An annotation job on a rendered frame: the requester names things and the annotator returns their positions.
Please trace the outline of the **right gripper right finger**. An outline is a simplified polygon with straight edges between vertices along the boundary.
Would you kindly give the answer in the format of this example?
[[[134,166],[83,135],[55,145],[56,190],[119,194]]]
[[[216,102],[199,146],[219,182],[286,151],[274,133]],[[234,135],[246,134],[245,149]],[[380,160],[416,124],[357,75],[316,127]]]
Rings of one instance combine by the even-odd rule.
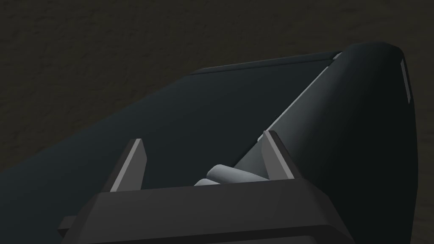
[[[261,153],[269,180],[302,178],[302,174],[274,130],[264,131]]]

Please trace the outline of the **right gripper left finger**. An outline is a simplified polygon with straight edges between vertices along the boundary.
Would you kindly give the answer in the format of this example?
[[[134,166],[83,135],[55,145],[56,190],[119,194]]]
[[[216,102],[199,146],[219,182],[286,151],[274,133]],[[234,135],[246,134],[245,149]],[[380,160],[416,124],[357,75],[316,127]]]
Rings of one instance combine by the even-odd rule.
[[[108,177],[102,192],[140,190],[147,164],[142,139],[131,139]]]

